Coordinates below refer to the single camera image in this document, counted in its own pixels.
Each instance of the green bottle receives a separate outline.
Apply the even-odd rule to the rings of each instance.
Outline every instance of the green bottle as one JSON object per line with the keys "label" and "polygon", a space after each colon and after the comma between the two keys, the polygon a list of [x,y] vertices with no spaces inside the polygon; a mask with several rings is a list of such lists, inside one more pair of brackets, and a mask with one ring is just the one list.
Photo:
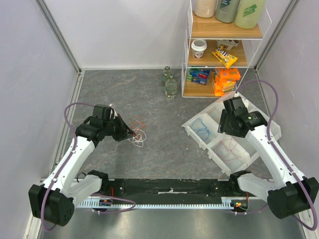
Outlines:
{"label": "green bottle", "polygon": [[219,0],[216,19],[224,23],[234,22],[240,0]]}
{"label": "green bottle", "polygon": [[244,29],[256,26],[264,9],[266,0],[242,0],[238,9],[235,24]]}
{"label": "green bottle", "polygon": [[170,75],[170,67],[165,66],[164,72],[161,75],[161,86],[165,87],[165,83],[168,80],[169,75]]}
{"label": "green bottle", "polygon": [[169,99],[174,99],[177,93],[177,82],[174,76],[170,75],[165,83],[165,93]]}

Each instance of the blue wire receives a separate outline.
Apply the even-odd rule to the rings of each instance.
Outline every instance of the blue wire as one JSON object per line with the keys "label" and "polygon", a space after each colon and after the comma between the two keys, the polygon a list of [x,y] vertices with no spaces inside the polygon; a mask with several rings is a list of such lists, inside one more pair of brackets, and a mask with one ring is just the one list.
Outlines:
{"label": "blue wire", "polygon": [[[195,123],[196,121],[198,121],[198,120],[200,120],[200,122],[201,122],[201,124],[204,126],[204,128],[199,128],[199,129],[194,129],[194,128],[193,128],[194,123]],[[193,131],[195,131],[195,133],[196,133],[198,136],[207,134],[207,137],[206,137],[205,139],[202,139],[203,141],[205,141],[205,140],[207,140],[207,139],[209,138],[210,132],[209,132],[209,130],[207,129],[207,126],[204,125],[203,121],[202,121],[200,118],[194,120],[193,124],[191,125],[191,129],[192,129]]]}

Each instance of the white label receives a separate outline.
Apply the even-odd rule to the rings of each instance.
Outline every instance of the white label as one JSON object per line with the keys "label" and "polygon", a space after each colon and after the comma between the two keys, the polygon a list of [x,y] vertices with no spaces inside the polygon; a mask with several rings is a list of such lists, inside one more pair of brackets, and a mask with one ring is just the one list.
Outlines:
{"label": "white label", "polygon": [[203,56],[203,54],[204,54],[204,52],[203,52],[203,51],[195,51],[195,57],[196,57],[196,58],[200,58],[200,57],[202,57],[202,56]]}

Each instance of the white wall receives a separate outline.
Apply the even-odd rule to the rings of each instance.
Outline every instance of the white wall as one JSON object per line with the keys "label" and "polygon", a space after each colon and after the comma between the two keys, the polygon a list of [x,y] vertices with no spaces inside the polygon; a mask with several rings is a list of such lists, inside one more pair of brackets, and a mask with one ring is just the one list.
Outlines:
{"label": "white wall", "polygon": [[0,8],[0,238],[22,238],[28,190],[47,176],[76,73],[34,0]]}
{"label": "white wall", "polygon": [[[269,13],[270,19],[272,20],[272,24],[269,27],[267,34],[264,36],[263,42],[258,49],[254,60],[252,61],[252,66],[255,66],[263,53],[269,39],[273,35],[277,24],[279,23],[282,15],[284,14],[287,6],[289,5],[291,0],[266,0],[266,8]],[[259,41],[253,41],[253,49],[256,51],[259,46]]]}
{"label": "white wall", "polygon": [[[275,121],[281,146],[307,177],[319,180],[319,2],[301,0],[260,68],[260,78],[279,93]],[[267,101],[274,107],[268,87]],[[319,213],[319,198],[315,203]]]}
{"label": "white wall", "polygon": [[81,68],[181,67],[187,0],[46,0]]}

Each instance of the wooden shelf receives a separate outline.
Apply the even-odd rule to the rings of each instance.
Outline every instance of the wooden shelf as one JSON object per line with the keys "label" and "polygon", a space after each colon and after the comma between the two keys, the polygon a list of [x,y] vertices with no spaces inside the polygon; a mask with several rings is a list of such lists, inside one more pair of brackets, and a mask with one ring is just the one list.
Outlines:
{"label": "wooden shelf", "polygon": [[262,39],[263,35],[256,25],[253,29],[242,29],[235,23],[223,23],[215,17],[202,18],[193,12],[192,38],[214,39]]}
{"label": "wooden shelf", "polygon": [[[207,49],[204,51],[204,55],[201,58],[196,58],[192,52],[192,48],[189,51],[188,66],[201,66],[201,67],[225,67],[213,54],[212,51],[217,49],[216,40],[207,40]],[[246,56],[242,41],[239,41],[238,46],[233,47],[229,54],[238,57],[238,60],[232,65],[232,67],[247,67]]]}
{"label": "wooden shelf", "polygon": [[200,85],[185,80],[184,97],[215,97],[211,77],[209,77],[206,85]]}

